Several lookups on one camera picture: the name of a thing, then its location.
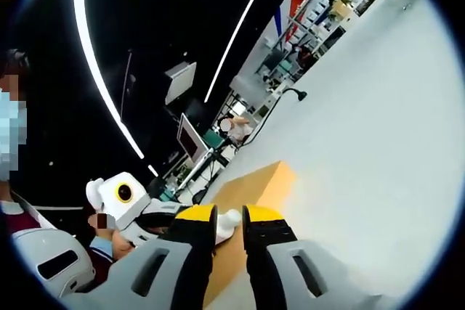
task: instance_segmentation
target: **led light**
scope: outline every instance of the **led light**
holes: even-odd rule
[[[240,17],[239,19],[239,23],[238,25],[236,26],[235,30],[234,30],[234,33],[232,33],[232,37],[230,39],[230,42],[229,44],[226,46],[226,51],[225,53],[223,54],[223,57],[221,59],[221,61],[219,61],[219,66],[217,68],[217,71],[215,72],[215,75],[213,77],[213,81],[211,82],[211,85],[210,85],[210,88],[209,88],[209,91],[207,92],[206,94],[206,97],[205,97],[205,100],[203,101],[204,103],[207,103],[209,98],[210,98],[210,94],[211,94],[211,90],[213,90],[213,86],[214,84],[217,82],[217,79],[218,79],[218,75],[219,75],[219,72],[221,70],[221,68],[223,67],[223,64],[225,63],[225,60],[226,60],[226,56],[227,54],[229,53],[229,51],[231,50],[231,46],[233,45],[233,42],[235,40],[235,37],[237,36],[237,34],[239,33],[239,30],[240,30],[240,27],[242,26],[242,23],[244,22],[244,20],[246,19],[246,16],[247,16],[247,13],[248,11],[250,10],[250,8],[252,7],[252,4],[254,3],[255,0],[249,0],[248,1],[248,4],[246,6],[246,9],[244,10],[244,13],[242,14],[242,16]]]
[[[128,143],[131,145],[132,149],[137,153],[139,158],[143,159],[144,154],[137,146],[134,138],[132,138],[131,134],[129,133],[127,127],[121,122],[121,118],[118,114],[118,111],[111,100],[110,94],[108,93],[107,86],[103,81],[102,74],[100,72],[99,66],[97,64],[97,60],[95,58],[94,50],[92,48],[92,42],[90,40],[89,28],[87,25],[87,18],[86,18],[86,6],[84,0],[74,0],[74,13],[76,16],[76,23],[78,26],[78,33],[79,38],[81,39],[82,49],[84,50],[84,54],[86,56],[87,64],[89,65],[89,69],[91,71],[92,77],[94,78],[95,84],[99,89],[100,94],[102,95],[103,101],[107,105],[108,111],[110,112],[111,116],[113,117],[116,125],[118,125],[119,129],[126,137]]]
[[[155,171],[152,165],[149,165],[148,169],[150,170],[150,172],[152,172],[155,175],[155,177],[158,177],[157,171]]]

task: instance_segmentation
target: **white robot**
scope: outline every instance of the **white robot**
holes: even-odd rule
[[[157,238],[153,228],[168,227],[179,212],[190,207],[151,199],[145,188],[127,172],[106,181],[101,178],[90,181],[86,195],[95,211],[112,216],[121,235],[135,246]],[[217,244],[232,237],[240,218],[236,210],[218,215]]]

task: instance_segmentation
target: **black cable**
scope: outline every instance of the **black cable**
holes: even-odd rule
[[[288,89],[284,90],[283,93],[279,96],[279,98],[278,98],[278,100],[276,101],[276,103],[271,107],[271,110],[270,110],[270,111],[268,112],[268,114],[266,114],[266,116],[264,117],[264,120],[262,121],[259,130],[255,133],[254,138],[252,138],[251,140],[248,140],[247,143],[242,144],[240,147],[236,148],[236,150],[234,151],[235,154],[239,151],[239,149],[241,149],[242,147],[245,147],[246,145],[251,144],[251,143],[256,139],[256,137],[258,136],[258,134],[260,133],[260,131],[263,129],[263,126],[264,126],[265,123],[267,122],[268,117],[271,115],[271,113],[273,112],[273,110],[275,109],[275,107],[278,105],[279,101],[281,101],[281,97],[284,96],[284,94],[285,94],[287,91],[293,91],[293,92],[295,92],[295,93],[297,94],[297,99],[298,99],[300,102],[303,101],[304,98],[307,96],[307,93],[306,93],[305,91],[299,91],[299,90],[296,90],[296,89],[293,89],[293,88],[288,88]]]

